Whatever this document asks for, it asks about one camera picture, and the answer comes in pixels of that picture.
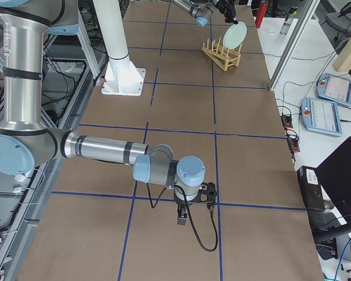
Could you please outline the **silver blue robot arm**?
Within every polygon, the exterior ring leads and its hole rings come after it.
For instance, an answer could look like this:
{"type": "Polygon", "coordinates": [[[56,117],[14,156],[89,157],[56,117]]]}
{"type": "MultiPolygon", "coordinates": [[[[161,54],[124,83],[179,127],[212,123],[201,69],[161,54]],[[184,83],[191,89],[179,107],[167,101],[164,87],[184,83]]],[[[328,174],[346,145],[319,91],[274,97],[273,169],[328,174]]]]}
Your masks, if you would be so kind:
{"type": "Polygon", "coordinates": [[[235,25],[239,23],[236,17],[234,1],[207,1],[203,7],[200,7],[193,1],[174,0],[170,2],[195,18],[196,24],[200,27],[204,27],[209,22],[215,11],[219,11],[224,15],[226,23],[235,25]]]}

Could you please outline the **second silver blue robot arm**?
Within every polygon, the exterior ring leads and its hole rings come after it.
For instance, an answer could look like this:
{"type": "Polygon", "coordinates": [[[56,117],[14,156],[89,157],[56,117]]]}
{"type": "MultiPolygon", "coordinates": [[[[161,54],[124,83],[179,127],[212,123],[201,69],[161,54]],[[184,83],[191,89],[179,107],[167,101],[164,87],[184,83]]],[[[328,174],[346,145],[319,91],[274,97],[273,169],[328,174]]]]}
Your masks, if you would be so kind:
{"type": "Polygon", "coordinates": [[[166,145],[79,135],[48,128],[42,108],[43,40],[56,30],[78,32],[77,1],[0,1],[4,27],[4,117],[0,122],[0,172],[17,175],[58,158],[83,157],[133,167],[133,178],[174,190],[178,223],[191,221],[200,200],[205,166],[195,156],[173,158],[166,145]]]}

